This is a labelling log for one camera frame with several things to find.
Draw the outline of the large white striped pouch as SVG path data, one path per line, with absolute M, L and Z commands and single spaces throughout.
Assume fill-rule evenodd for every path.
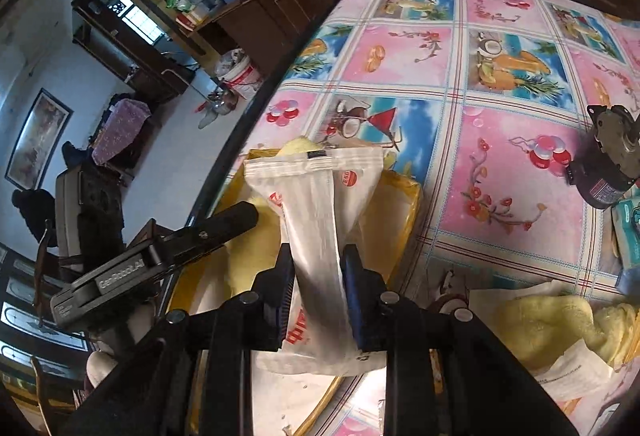
M 384 367 L 352 333 L 340 256 L 383 171 L 378 147 L 256 158 L 244 178 L 280 217 L 293 256 L 293 312 L 281 348 L 258 352 L 258 368 L 282 374 L 353 376 Z

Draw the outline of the yellow fluffy towel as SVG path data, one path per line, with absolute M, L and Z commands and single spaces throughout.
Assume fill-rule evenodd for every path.
M 492 326 L 512 354 L 530 371 L 551 367 L 578 341 L 617 369 L 634 337 L 637 308 L 626 303 L 594 311 L 577 295 L 529 295 L 501 304 Z

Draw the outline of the white printed medicine packet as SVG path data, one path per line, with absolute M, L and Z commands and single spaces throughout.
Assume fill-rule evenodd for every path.
M 470 292 L 470 307 L 472 312 L 497 335 L 492 326 L 496 309 L 507 301 L 518 297 L 529 297 L 529 295 L 560 297 L 574 294 L 567 294 L 562 283 L 553 280 L 526 289 L 473 290 Z M 614 368 L 588 349 L 584 341 L 578 341 L 570 346 L 551 367 L 540 371 L 528 371 L 532 372 L 536 381 L 556 401 L 577 399 L 600 390 L 608 384 L 614 374 Z

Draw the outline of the purple cloth covered table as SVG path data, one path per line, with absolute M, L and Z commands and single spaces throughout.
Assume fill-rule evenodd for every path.
M 150 117 L 149 106 L 141 100 L 119 100 L 92 142 L 93 162 L 96 165 L 105 165 L 119 155 L 134 142 L 143 124 Z

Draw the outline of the metal kettle on floor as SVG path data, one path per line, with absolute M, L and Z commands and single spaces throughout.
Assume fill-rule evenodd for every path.
M 209 93 L 206 100 L 198 110 L 202 116 L 198 121 L 198 128 L 204 130 L 221 115 L 229 115 L 239 103 L 239 96 L 232 92 L 227 86 L 219 85 L 213 92 Z

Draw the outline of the white plastic bucket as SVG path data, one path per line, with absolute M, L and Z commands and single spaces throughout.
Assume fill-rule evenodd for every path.
M 222 54 L 216 63 L 215 74 L 243 100 L 252 100 L 264 82 L 264 77 L 243 48 Z

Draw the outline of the colourful patterned tablecloth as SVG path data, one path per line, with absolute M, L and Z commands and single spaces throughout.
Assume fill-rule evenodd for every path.
M 341 0 L 245 150 L 381 147 L 422 187 L 411 239 L 383 262 L 422 305 L 555 285 L 602 309 L 620 301 L 614 226 L 566 169 L 589 106 L 638 110 L 638 35 L 570 0 Z

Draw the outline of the teal tissue pack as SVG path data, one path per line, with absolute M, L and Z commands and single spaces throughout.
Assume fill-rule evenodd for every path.
M 620 201 L 612 208 L 612 220 L 617 240 L 618 252 L 625 269 L 639 267 L 639 198 L 632 197 Z

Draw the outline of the black electric motor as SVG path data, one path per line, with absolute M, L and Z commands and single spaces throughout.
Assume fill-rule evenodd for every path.
M 565 170 L 589 205 L 605 210 L 639 178 L 639 118 L 624 106 L 589 105 L 592 126 Z

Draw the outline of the framed wall painting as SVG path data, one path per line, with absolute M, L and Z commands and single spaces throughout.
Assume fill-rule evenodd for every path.
M 37 189 L 42 182 L 73 110 L 41 89 L 32 103 L 11 152 L 4 177 L 21 190 Z

